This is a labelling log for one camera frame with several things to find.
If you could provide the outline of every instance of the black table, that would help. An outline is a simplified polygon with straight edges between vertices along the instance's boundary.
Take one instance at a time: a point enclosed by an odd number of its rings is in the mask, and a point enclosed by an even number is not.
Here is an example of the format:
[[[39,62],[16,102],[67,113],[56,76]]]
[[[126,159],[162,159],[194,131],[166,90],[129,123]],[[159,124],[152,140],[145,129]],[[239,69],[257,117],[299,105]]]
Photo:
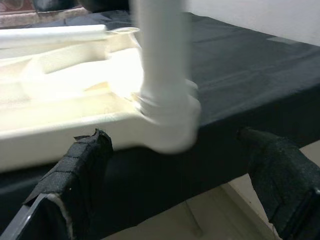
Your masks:
[[[92,224],[100,238],[246,174],[248,159],[236,140],[240,127],[286,136],[299,147],[320,139],[320,47],[276,42],[271,35],[188,14],[190,70],[202,105],[198,140],[176,155],[143,147],[117,151],[107,168],[104,205]],[[30,27],[84,24],[113,29],[131,21],[127,12],[112,11]],[[0,231],[52,166],[0,175]]]

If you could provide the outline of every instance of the floor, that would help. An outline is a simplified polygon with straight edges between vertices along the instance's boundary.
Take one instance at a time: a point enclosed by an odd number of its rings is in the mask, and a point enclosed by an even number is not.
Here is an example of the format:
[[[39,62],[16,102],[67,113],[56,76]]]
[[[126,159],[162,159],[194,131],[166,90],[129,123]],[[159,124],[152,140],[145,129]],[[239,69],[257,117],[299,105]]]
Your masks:
[[[221,187],[187,203],[202,233],[182,203],[104,240],[267,240]]]

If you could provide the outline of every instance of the white plastic object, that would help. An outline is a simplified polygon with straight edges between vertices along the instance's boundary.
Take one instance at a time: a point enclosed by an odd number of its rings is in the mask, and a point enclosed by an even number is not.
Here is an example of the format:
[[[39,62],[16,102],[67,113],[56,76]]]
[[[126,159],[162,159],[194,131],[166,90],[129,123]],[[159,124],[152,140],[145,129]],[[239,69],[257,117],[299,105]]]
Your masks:
[[[0,49],[96,41],[106,37],[105,25],[3,29],[0,31]]]
[[[184,45],[183,30],[174,32],[183,24],[182,3],[160,2],[146,11],[168,7],[168,15],[178,17],[157,22],[159,32],[142,24],[142,53],[136,29],[126,28],[107,32],[104,40],[0,61],[0,172],[57,161],[74,136],[95,128],[110,135],[115,149],[146,146],[170,154],[194,143],[197,86],[185,80],[184,47],[178,46]],[[169,25],[172,43],[165,40]]]

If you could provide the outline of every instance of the white pipe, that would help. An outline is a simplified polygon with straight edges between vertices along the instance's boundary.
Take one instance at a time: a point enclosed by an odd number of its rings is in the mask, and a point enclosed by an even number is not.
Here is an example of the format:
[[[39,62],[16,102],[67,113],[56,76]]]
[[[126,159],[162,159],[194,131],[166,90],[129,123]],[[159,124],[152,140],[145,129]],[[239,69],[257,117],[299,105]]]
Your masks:
[[[0,30],[0,49],[96,41],[107,37],[105,25],[58,26]]]
[[[183,0],[136,0],[144,69],[141,110],[171,118],[188,108]]]

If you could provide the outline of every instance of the white wall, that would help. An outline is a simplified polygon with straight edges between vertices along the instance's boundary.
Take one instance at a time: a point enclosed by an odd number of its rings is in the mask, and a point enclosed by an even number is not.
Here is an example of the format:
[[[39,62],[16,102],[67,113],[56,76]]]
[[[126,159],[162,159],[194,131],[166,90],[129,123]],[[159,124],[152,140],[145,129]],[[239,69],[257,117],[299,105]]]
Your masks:
[[[320,46],[319,0],[186,1],[194,14]]]

